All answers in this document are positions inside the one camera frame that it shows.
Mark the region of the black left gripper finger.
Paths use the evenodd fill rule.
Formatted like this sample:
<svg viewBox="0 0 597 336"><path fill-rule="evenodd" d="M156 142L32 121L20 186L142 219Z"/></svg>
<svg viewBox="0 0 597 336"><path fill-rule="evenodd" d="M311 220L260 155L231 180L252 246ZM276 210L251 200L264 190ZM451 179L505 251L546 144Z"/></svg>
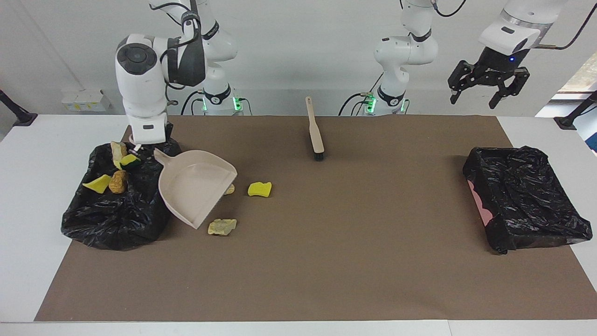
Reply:
<svg viewBox="0 0 597 336"><path fill-rule="evenodd" d="M489 107L491 109L494 109L504 98L509 96L518 96L530 77L530 73L527 68L516 68L516 70L512 72L512 76L513 81L508 86L506 86L505 83L505 74L501 75L501 77L497 79L498 91L494 94L489 102Z"/></svg>
<svg viewBox="0 0 597 336"><path fill-rule="evenodd" d="M475 64L461 60L448 78L448 86L451 90L450 102L456 104L460 94L476 85L474 76Z"/></svg>

